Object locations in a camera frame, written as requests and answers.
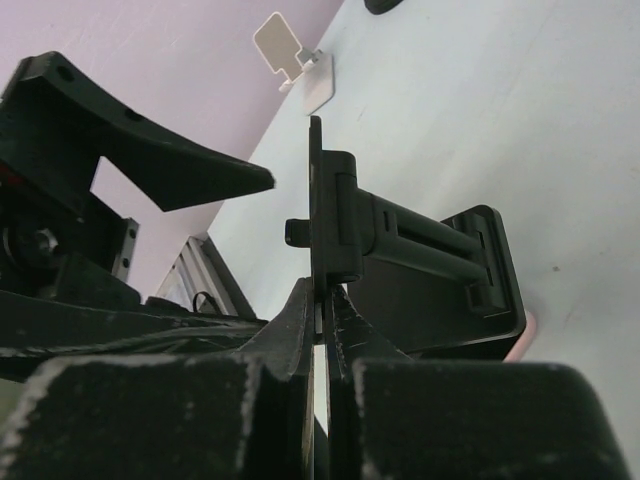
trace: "black bracket hole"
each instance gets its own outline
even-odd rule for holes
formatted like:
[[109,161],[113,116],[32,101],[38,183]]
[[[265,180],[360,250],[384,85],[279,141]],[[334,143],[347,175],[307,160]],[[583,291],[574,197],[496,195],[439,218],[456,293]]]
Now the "black bracket hole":
[[60,78],[65,82],[73,82],[75,78],[73,77],[73,73],[67,67],[60,66],[56,68],[56,72],[60,75]]
[[127,117],[132,122],[141,122],[142,120],[144,120],[144,117],[142,115],[140,115],[139,113],[134,112],[130,108],[127,108],[124,111],[124,116]]

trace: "black mount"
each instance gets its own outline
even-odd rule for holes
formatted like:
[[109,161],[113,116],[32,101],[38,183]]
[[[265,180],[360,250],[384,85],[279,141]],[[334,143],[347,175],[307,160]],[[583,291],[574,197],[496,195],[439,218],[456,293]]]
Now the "black mount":
[[318,117],[311,118],[309,169],[311,218],[288,220],[285,239],[290,246],[311,248],[320,303],[332,287],[361,280],[368,257],[449,280],[452,289],[464,290],[474,315],[515,312],[517,339],[524,311],[495,210],[475,207],[441,223],[358,188],[355,157],[323,150]]

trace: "black mounting arm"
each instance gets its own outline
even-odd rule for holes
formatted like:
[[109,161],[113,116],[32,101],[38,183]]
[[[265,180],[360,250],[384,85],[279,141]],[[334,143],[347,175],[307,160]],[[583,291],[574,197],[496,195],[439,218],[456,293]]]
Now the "black mounting arm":
[[123,105],[57,52],[22,60],[0,105],[0,181],[32,184],[81,217],[100,156],[162,210],[273,188],[271,173]]
[[311,219],[287,221],[285,238],[313,247],[319,297],[362,278],[368,256],[465,285],[470,309],[481,315],[508,310],[495,235],[482,216],[465,212],[446,225],[358,188],[354,156],[322,149],[318,117],[311,118],[309,158]]

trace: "black plastic bracket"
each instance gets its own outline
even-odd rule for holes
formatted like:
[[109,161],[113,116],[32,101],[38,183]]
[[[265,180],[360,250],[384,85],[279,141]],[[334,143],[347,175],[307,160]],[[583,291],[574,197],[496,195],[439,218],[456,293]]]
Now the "black plastic bracket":
[[310,220],[288,220],[288,245],[311,248],[318,299],[328,288],[355,282],[371,257],[464,285],[469,309],[506,311],[495,234],[469,212],[444,224],[358,188],[355,157],[322,148],[320,118],[309,130]]

